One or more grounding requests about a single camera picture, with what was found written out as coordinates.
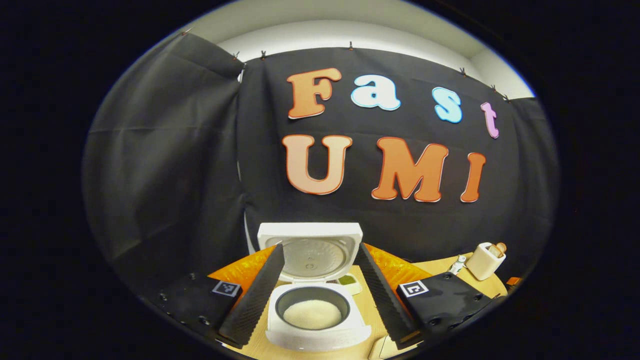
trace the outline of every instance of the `letter cutout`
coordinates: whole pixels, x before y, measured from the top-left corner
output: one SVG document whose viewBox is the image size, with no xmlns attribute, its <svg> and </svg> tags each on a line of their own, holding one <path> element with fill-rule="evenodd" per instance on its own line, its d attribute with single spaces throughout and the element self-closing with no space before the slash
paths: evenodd
<svg viewBox="0 0 640 360">
<path fill-rule="evenodd" d="M 445 88 L 434 88 L 431 91 L 431 96 L 438 103 L 436 105 L 436 115 L 440 120 L 452 122 L 457 124 L 462 120 L 462 109 L 460 105 L 460 96 L 455 92 Z"/>
<path fill-rule="evenodd" d="M 467 179 L 467 187 L 465 192 L 460 195 L 462 202 L 474 202 L 480 197 L 478 188 L 480 187 L 480 177 L 482 176 L 482 167 L 486 163 L 484 155 L 472 152 L 467 156 L 469 160 L 469 179 Z"/>
<path fill-rule="evenodd" d="M 491 109 L 491 104 L 489 104 L 488 102 L 480 105 L 480 108 L 482 109 L 482 111 L 484 111 L 486 129 L 489 131 L 489 135 L 492 138 L 497 139 L 500 131 L 498 131 L 498 129 L 495 128 L 495 121 L 494 121 L 496 118 L 495 111 Z"/>
<path fill-rule="evenodd" d="M 373 82 L 373 86 L 364 86 Z M 379 108 L 393 111 L 400 107 L 396 97 L 396 84 L 381 75 L 363 75 L 355 79 L 358 85 L 351 93 L 351 101 L 361 108 Z"/>
<path fill-rule="evenodd" d="M 400 138 L 385 137 L 378 140 L 382 149 L 382 174 L 380 184 L 371 192 L 374 199 L 392 200 L 397 196 L 394 189 L 397 178 L 400 192 L 404 200 L 409 199 L 418 186 L 420 189 L 413 196 L 421 202 L 437 202 L 440 200 L 440 180 L 444 159 L 449 150 L 443 145 L 431 143 L 422 152 L 418 162 L 414 164 L 406 142 Z"/>
<path fill-rule="evenodd" d="M 289 118 L 300 119 L 322 114 L 324 105 L 316 102 L 316 95 L 320 95 L 322 100 L 328 100 L 331 97 L 332 87 L 327 79 L 338 81 L 341 78 L 340 71 L 333 67 L 289 76 L 287 81 L 293 87 L 293 108 L 289 110 Z"/>
<path fill-rule="evenodd" d="M 326 178 L 317 180 L 309 176 L 308 151 L 315 142 L 313 136 L 289 135 L 282 138 L 287 148 L 287 178 L 296 189 L 303 193 L 326 195 L 340 188 L 344 177 L 344 157 L 353 143 L 348 136 L 330 135 L 322 139 L 329 149 L 329 165 Z"/>
</svg>

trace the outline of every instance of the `pink letter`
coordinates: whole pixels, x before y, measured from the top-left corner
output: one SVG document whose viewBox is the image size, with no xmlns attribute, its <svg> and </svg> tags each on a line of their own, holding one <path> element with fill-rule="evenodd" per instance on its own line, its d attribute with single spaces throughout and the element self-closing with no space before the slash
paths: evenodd
<svg viewBox="0 0 640 360">
<path fill-rule="evenodd" d="M 495 128 L 495 122 L 493 121 L 496 118 L 495 111 L 491 109 L 491 104 L 486 102 L 480 105 L 480 108 L 482 109 L 482 111 L 484 111 L 486 129 L 489 130 L 489 135 L 491 135 L 491 137 L 494 139 L 498 138 L 499 131 Z"/>
</svg>

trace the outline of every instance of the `small container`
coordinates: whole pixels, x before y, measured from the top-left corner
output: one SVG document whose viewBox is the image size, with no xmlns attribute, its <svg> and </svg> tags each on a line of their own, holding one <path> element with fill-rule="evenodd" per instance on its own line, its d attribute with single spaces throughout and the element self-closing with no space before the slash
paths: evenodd
<svg viewBox="0 0 640 360">
<path fill-rule="evenodd" d="M 350 272 L 338 279 L 337 282 L 349 290 L 349 293 L 352 295 L 358 295 L 362 292 L 362 285 L 360 285 L 358 279 Z"/>
<path fill-rule="evenodd" d="M 458 260 L 456 260 L 456 262 L 453 263 L 453 265 L 451 265 L 451 267 L 449 268 L 448 271 L 457 276 L 458 273 L 460 272 L 460 270 L 462 270 L 462 268 L 465 266 L 465 261 L 466 260 L 467 260 L 466 256 L 459 255 L 458 256 Z"/>
<path fill-rule="evenodd" d="M 502 253 L 501 258 L 496 258 L 495 255 L 488 250 L 492 245 L 491 243 L 478 245 L 474 254 L 471 255 L 471 258 L 467 261 L 467 268 L 471 274 L 480 281 L 488 279 L 507 258 L 505 253 Z"/>
</svg>

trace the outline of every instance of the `orange letter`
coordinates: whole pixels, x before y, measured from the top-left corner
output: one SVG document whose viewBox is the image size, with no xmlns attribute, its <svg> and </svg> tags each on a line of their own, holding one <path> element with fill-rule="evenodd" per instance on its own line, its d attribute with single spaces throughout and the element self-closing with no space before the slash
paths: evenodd
<svg viewBox="0 0 640 360">
<path fill-rule="evenodd" d="M 469 179 L 465 192 L 460 195 L 462 202 L 474 202 L 480 197 L 478 188 L 480 187 L 480 176 L 482 175 L 482 166 L 486 163 L 486 158 L 482 154 L 472 152 L 467 156 L 469 159 Z"/>
<path fill-rule="evenodd" d="M 348 136 L 331 135 L 322 139 L 329 148 L 329 166 L 326 178 L 316 180 L 307 171 L 309 147 L 314 144 L 309 135 L 289 135 L 282 139 L 287 148 L 287 177 L 296 189 L 304 193 L 326 195 L 338 190 L 344 176 L 344 156 L 347 148 L 353 143 Z"/>
<path fill-rule="evenodd" d="M 413 196 L 417 201 L 436 202 L 440 200 L 440 178 L 442 165 L 449 150 L 436 143 L 429 144 L 418 162 L 413 158 L 406 142 L 400 138 L 381 138 L 378 147 L 382 149 L 382 175 L 380 185 L 371 192 L 374 199 L 392 200 L 398 192 L 394 189 L 396 178 L 404 200 L 409 199 L 420 180 L 422 185 Z"/>
<path fill-rule="evenodd" d="M 293 108 L 289 110 L 289 119 L 316 116 L 324 112 L 324 105 L 316 102 L 316 94 L 319 94 L 322 100 L 328 100 L 331 97 L 331 82 L 321 79 L 316 85 L 317 78 L 338 81 L 342 79 L 342 74 L 332 67 L 289 76 L 287 81 L 293 86 Z"/>
</svg>

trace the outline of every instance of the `white bottle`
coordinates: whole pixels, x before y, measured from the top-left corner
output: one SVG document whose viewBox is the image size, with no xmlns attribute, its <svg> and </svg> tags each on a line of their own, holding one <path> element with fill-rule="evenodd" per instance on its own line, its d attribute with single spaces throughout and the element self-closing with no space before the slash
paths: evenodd
<svg viewBox="0 0 640 360">
<path fill-rule="evenodd" d="M 462 268 L 465 266 L 466 260 L 467 260 L 466 256 L 459 255 L 458 260 L 456 260 L 456 262 L 453 263 L 453 265 L 451 265 L 451 267 L 449 268 L 449 272 L 453 273 L 454 275 L 458 275 L 460 270 L 462 270 Z"/>
</svg>

